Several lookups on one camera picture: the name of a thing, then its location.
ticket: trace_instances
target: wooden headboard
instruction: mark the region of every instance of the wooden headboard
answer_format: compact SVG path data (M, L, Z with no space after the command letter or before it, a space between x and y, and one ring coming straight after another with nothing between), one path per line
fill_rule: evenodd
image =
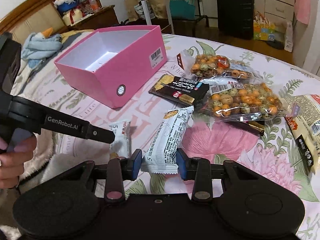
M53 6L54 1L26 0L0 21L0 34L11 32L14 40L23 43L28 32L41 32L50 27L55 33L67 32L67 26Z

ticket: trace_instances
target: human hand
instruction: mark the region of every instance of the human hand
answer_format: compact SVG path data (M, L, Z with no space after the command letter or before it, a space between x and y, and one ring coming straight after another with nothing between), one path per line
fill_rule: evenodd
M23 164L33 158L37 139L33 135L14 148L14 152L0 154L0 188L12 188L18 184L18 176L24 173ZM8 144L0 138L0 149Z

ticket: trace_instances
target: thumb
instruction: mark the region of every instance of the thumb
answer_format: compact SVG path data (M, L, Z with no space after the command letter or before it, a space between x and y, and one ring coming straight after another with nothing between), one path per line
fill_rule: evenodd
M0 137L0 149L5 150L7 149L8 144Z

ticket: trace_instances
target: floral bedsheet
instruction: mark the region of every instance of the floral bedsheet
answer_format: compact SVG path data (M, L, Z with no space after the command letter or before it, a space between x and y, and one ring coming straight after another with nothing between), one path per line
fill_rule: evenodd
M83 33L75 42L85 37ZM187 49L196 56L210 53L225 55L244 62L263 75L265 82L280 95L320 94L318 77L285 62L259 53L191 37L163 35L169 60ZM30 82L24 94L45 106L88 120L93 125L107 128L116 121L131 121L132 149L148 149L151 139L166 110L177 105L148 93L164 73L183 76L183 70L167 62L121 109L110 109L68 85L53 60L42 73ZM97 164L110 158L109 145L55 134L55 151L78 158L79 162L92 159ZM320 171L306 175L301 158L284 118L277 117L266 123L265 135L256 136L224 123L195 122L187 128L182 147L190 156L200 156L212 163L221 164L226 159L242 163L255 172L297 194L306 208L305 219L297 236L301 239L320 239ZM220 180L213 180L213 194L220 196ZM179 175L149 174L140 172L135 182L125 181L125 193L137 194L190 194L193 181L183 182Z

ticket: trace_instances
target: drawer handle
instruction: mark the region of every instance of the drawer handle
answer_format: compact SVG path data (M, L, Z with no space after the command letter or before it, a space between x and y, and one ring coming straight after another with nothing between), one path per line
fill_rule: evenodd
M276 11L284 13L284 10L279 10L277 7L276 7Z

